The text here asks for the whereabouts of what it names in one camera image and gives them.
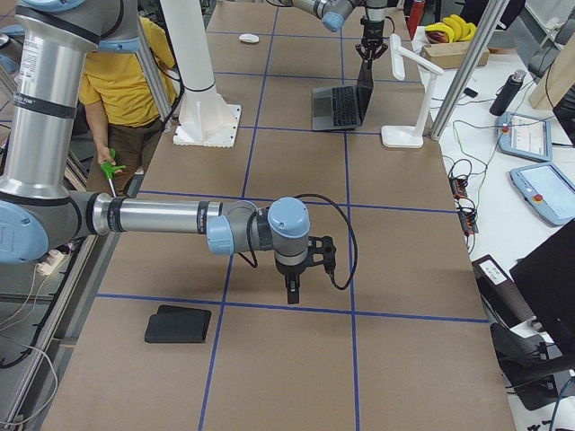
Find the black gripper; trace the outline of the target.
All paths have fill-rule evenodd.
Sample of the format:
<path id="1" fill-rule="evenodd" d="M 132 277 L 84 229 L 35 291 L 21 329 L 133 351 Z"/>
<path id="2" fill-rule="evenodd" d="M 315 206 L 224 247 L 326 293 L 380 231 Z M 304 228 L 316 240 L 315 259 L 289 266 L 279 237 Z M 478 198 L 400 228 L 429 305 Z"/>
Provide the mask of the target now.
<path id="1" fill-rule="evenodd" d="M 275 260 L 276 269 L 284 276 L 285 286 L 287 289 L 287 303 L 299 303 L 300 275 L 308 268 L 307 260 L 303 260 L 295 265 L 288 265 Z"/>
<path id="2" fill-rule="evenodd" d="M 385 24 L 383 21 L 371 21 L 367 17 L 362 17 L 360 23 L 363 26 L 363 36 L 355 49 L 363 64 L 371 67 L 373 62 L 387 51 L 387 45 L 384 43 Z"/>

